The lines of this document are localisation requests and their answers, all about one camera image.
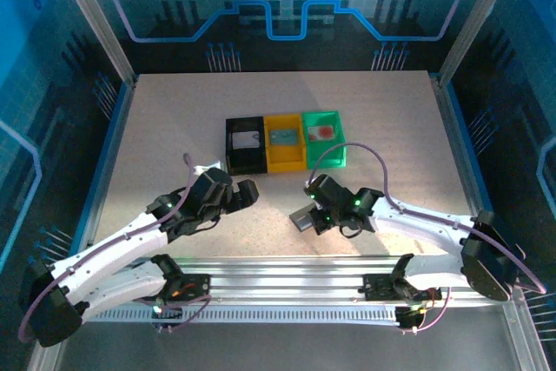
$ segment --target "tabletop surface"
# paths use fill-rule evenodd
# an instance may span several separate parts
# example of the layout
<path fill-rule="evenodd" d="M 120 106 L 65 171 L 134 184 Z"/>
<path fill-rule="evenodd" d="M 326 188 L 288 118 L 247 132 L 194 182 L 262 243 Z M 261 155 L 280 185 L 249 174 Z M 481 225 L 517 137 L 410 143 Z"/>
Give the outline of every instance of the tabletop surface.
<path fill-rule="evenodd" d="M 428 209 L 468 213 L 444 124 L 425 71 L 272 72 L 140 76 L 95 241 L 115 233 L 154 199 L 187 181 L 183 152 L 195 164 L 225 156 L 227 118 L 339 110 L 348 141 L 386 160 L 390 193 Z M 353 192 L 382 188 L 380 164 L 347 150 L 347 167 L 323 170 Z M 336 230 L 299 233 L 288 216 L 310 203 L 309 171 L 234 177 L 255 180 L 259 201 L 225 215 L 217 228 L 157 252 L 172 256 L 385 255 L 438 253 L 421 242 Z"/>

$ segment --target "red object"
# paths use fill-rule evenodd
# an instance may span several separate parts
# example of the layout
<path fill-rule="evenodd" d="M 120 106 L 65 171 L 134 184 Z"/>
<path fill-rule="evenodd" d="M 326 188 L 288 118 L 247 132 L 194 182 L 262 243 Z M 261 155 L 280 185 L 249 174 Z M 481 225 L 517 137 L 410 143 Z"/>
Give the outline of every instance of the red object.
<path fill-rule="evenodd" d="M 334 137 L 334 130 L 329 126 L 320 126 L 319 128 L 319 136 L 321 138 L 330 139 Z"/>

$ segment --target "glass panel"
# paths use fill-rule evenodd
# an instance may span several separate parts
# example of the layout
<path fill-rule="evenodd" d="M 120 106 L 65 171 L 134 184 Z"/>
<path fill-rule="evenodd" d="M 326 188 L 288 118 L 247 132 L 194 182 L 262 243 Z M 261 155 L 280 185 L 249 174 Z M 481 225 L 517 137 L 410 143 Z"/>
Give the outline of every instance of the glass panel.
<path fill-rule="evenodd" d="M 474 0 L 99 2 L 135 71 L 161 73 L 437 71 Z"/>
<path fill-rule="evenodd" d="M 453 80 L 494 211 L 519 238 L 530 255 L 528 265 L 551 294 L 556 284 L 555 8 L 555 0 L 499 0 Z M 534 316 L 543 322 L 541 339 L 554 337 L 552 298 L 530 304 L 541 305 L 533 311 L 541 314 Z M 554 363 L 554 341 L 546 341 L 545 348 Z"/>
<path fill-rule="evenodd" d="M 0 368 L 24 369 L 23 271 L 67 255 L 121 83 L 74 0 L 0 4 Z"/>

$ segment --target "enclosure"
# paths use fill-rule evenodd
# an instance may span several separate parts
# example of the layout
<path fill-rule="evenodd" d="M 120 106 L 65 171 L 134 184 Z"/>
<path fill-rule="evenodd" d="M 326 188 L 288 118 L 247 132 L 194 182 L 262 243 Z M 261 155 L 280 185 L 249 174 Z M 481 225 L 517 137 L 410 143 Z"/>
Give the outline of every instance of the enclosure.
<path fill-rule="evenodd" d="M 0 4 L 1 368 L 553 366 L 556 0 Z M 315 126 L 331 142 L 319 142 Z M 195 325 L 161 338 L 148 323 L 98 320 L 52 348 L 17 339 L 25 267 L 76 254 L 181 187 L 186 151 L 196 164 L 227 165 L 235 181 L 253 179 L 261 197 L 162 251 L 184 268 L 267 262 L 254 272 L 276 278 L 273 268 L 310 269 L 320 255 L 348 277 L 350 262 L 391 268 L 396 255 L 439 254 L 395 235 L 346 240 L 295 229 L 288 216 L 307 204 L 309 170 L 344 141 L 380 151 L 403 202 L 499 215 L 548 294 L 516 289 L 512 301 L 489 305 L 462 295 L 415 338 L 280 321 Z M 338 149 L 322 167 L 350 189 L 382 187 L 364 151 Z M 352 284 L 326 285 L 337 286 L 341 308 L 355 309 L 341 292 Z M 256 304 L 262 296 L 245 286 L 241 301 Z M 289 297 L 279 283 L 266 290 Z"/>

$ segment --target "white tabletop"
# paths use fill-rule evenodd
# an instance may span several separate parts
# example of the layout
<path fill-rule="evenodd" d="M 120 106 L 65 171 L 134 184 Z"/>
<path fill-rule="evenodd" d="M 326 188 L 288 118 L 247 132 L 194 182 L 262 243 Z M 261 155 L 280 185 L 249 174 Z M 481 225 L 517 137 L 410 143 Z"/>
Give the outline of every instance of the white tabletop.
<path fill-rule="evenodd" d="M 96 242 L 157 196 L 185 184 L 183 152 L 195 164 L 224 161 L 227 118 L 318 110 L 339 110 L 346 139 L 379 151 L 393 196 L 429 209 L 468 213 L 425 71 L 145 75 L 131 104 Z M 382 189 L 381 167 L 363 149 L 348 149 L 347 167 L 326 172 L 353 192 Z M 300 234 L 288 216 L 310 203 L 302 191 L 308 174 L 250 176 L 260 192 L 256 205 L 158 252 L 175 257 L 439 252 L 388 233 L 364 233 L 353 240 L 335 230 L 320 237 L 312 229 Z"/>

